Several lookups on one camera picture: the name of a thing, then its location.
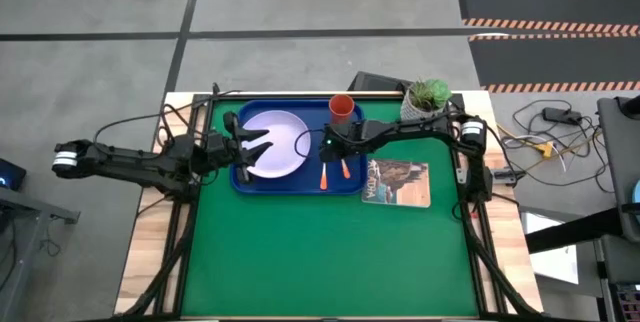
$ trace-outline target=white pot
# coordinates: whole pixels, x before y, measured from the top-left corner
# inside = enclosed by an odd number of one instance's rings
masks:
[[[431,110],[428,112],[423,111],[411,103],[411,97],[409,97],[410,93],[411,93],[411,88],[409,88],[407,93],[404,95],[404,99],[402,100],[402,107],[400,107],[400,118],[403,121],[418,119],[418,118],[430,118],[441,113],[442,110],[444,109],[444,108],[440,108],[440,109]]]

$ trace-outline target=red cup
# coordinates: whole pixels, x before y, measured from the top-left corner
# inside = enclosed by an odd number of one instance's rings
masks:
[[[329,100],[331,123],[347,123],[351,118],[356,103],[347,95],[335,95]]]

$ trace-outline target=black mat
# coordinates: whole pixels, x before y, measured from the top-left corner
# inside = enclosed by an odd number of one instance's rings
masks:
[[[637,32],[640,0],[459,0],[470,26]]]
[[[636,34],[472,36],[469,46],[490,92],[640,89]]]

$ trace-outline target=green plant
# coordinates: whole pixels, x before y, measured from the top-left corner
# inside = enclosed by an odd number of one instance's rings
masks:
[[[451,91],[447,82],[443,80],[418,80],[411,86],[409,97],[414,107],[423,111],[432,111],[444,107],[451,98]]]

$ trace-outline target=potted plant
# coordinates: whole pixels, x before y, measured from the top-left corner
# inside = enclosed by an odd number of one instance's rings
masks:
[[[447,82],[440,79],[418,80],[404,95],[400,115],[402,120],[429,118],[442,112],[451,91]]]

